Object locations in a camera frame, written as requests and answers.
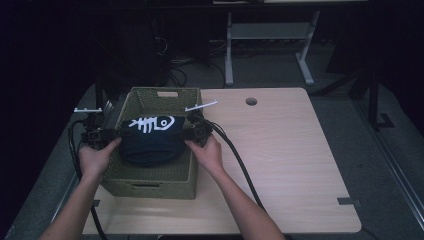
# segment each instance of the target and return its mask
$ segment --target hand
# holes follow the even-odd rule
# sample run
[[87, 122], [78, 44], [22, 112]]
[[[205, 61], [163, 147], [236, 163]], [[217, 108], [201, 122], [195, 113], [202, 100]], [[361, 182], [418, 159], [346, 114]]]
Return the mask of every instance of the hand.
[[99, 183], [103, 179], [103, 174], [109, 166], [112, 151], [121, 143], [121, 138], [111, 141], [102, 150], [95, 150], [84, 146], [79, 150], [81, 172], [83, 178], [94, 178]]
[[193, 141], [185, 141], [185, 143], [193, 151], [194, 155], [196, 155], [199, 164], [204, 167], [209, 174], [214, 175], [224, 171], [221, 144], [212, 134], [209, 136], [203, 148]]

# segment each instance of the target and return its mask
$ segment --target person's right hand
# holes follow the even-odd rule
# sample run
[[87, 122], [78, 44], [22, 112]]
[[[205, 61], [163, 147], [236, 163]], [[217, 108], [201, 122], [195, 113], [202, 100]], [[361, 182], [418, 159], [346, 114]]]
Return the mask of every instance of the person's right hand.
[[202, 148], [193, 141], [185, 141], [187, 146], [196, 155], [199, 164], [204, 167], [209, 174], [214, 175], [224, 171], [222, 163], [221, 144], [211, 134], [206, 145]]

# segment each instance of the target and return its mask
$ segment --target dark background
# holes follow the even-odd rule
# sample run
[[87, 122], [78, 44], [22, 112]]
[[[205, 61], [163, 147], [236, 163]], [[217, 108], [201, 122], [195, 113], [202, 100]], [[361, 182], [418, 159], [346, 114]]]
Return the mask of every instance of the dark background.
[[[102, 1], [92, 3], [105, 6]], [[8, 0], [2, 1], [0, 9], [2, 237], [31, 191], [81, 96], [99, 75], [113, 78], [104, 70], [114, 59], [93, 40], [93, 29], [99, 29], [99, 24], [107, 22], [108, 17], [112, 23], [115, 18], [102, 11], [82, 11], [78, 2], [66, 0]], [[368, 8], [353, 12], [348, 18], [322, 14], [315, 35], [319, 39], [336, 36], [340, 40], [329, 71], [349, 74], [363, 67], [375, 71], [421, 133], [424, 133], [424, 79], [420, 74], [424, 69], [423, 10], [420, 1], [371, 1]], [[169, 28], [163, 31], [175, 39], [175, 48], [184, 49], [196, 43], [194, 49], [200, 50], [192, 54], [207, 61], [202, 51], [207, 42], [202, 44], [209, 37], [222, 34], [219, 29], [225, 29], [225, 25], [220, 24], [225, 21], [220, 15], [211, 24], [200, 15], [203, 14], [190, 17], [199, 17], [201, 24], [193, 25], [188, 17], [174, 27], [167, 25]], [[172, 15], [168, 18], [168, 21], [175, 20]], [[343, 21], [334, 24], [334, 18]], [[188, 33], [183, 31], [185, 24], [192, 24], [202, 33], [199, 39], [187, 38]], [[107, 24], [101, 26], [112, 29]], [[119, 40], [108, 40], [111, 46], [121, 46]], [[125, 56], [125, 50], [116, 53]], [[153, 62], [152, 69], [166, 72], [160, 62]], [[121, 79], [124, 85], [134, 84], [133, 81], [137, 85], [161, 85], [163, 81], [160, 74], [154, 83], [139, 78], [128, 80], [134, 77], [128, 68], [114, 70], [119, 77], [124, 76]], [[116, 82], [109, 84], [111, 89], [116, 89], [113, 85]]]

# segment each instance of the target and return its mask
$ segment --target wooden table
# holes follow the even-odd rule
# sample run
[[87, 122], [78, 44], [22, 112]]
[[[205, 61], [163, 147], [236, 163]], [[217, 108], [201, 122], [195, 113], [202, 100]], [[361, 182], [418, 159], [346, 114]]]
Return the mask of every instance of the wooden table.
[[[270, 216], [284, 233], [357, 232], [349, 198], [309, 97], [300, 88], [202, 90], [205, 118], [234, 143]], [[257, 104], [249, 106], [247, 98]], [[230, 148], [222, 143], [229, 174], [252, 197]], [[100, 187], [97, 212], [108, 234], [239, 233], [222, 194], [199, 167], [195, 200], [113, 197]], [[96, 234], [89, 216], [84, 234]]]

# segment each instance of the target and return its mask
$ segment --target table hole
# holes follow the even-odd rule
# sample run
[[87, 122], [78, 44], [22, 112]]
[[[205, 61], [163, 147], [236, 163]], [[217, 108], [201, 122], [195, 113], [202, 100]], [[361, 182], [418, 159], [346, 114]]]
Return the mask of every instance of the table hole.
[[258, 100], [256, 100], [256, 98], [247, 98], [246, 104], [249, 106], [255, 106], [256, 104], [258, 104]]

